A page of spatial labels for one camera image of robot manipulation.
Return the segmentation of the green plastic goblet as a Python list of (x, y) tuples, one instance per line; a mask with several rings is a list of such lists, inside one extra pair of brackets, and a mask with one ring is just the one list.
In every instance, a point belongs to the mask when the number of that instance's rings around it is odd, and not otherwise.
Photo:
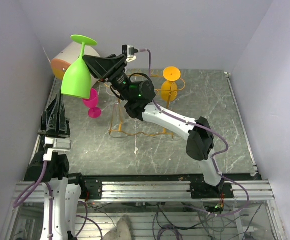
[(89, 68), (83, 60), (83, 56), (85, 55), (86, 46), (96, 46), (98, 43), (90, 37), (79, 34), (72, 35), (71, 39), (75, 43), (81, 44), (81, 49), (77, 60), (69, 66), (64, 74), (61, 93), (66, 96), (89, 99), (92, 77)]

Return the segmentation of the orange plastic goblet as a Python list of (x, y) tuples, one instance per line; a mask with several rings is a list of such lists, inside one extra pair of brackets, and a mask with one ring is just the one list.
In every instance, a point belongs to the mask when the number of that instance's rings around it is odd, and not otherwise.
[(175, 66), (169, 66), (163, 70), (165, 82), (161, 85), (160, 96), (166, 102), (173, 102), (178, 95), (176, 81), (181, 78), (181, 71)]

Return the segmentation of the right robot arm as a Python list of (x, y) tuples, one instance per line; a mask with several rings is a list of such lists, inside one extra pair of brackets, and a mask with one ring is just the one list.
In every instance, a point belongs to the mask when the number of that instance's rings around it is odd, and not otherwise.
[(214, 137), (208, 120), (194, 119), (177, 114), (155, 102), (155, 87), (151, 78), (142, 73), (143, 81), (132, 81), (126, 75), (127, 57), (112, 54), (108, 57), (84, 55), (82, 57), (91, 75), (103, 83), (121, 101), (132, 119), (156, 124), (176, 133), (186, 141), (186, 154), (198, 161), (202, 170), (205, 192), (211, 198), (223, 192), (224, 178), (214, 159)]

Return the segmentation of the clear wine glass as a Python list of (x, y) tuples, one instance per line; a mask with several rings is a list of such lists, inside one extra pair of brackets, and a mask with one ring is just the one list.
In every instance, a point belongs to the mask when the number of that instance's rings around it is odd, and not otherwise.
[(118, 99), (113, 107), (113, 120), (116, 120), (120, 125), (124, 123), (124, 113), (121, 100)]

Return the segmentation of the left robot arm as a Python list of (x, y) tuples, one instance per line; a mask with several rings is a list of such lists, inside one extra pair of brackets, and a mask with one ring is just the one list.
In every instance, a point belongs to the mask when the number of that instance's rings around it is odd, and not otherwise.
[(80, 173), (70, 174), (67, 152), (72, 148), (70, 121), (66, 118), (64, 96), (57, 96), (41, 117), (37, 152), (27, 168), (24, 181), (32, 185), (26, 191), (34, 196), (43, 191), (44, 219), (40, 239), (76, 240), (75, 220), (79, 199), (87, 193)]

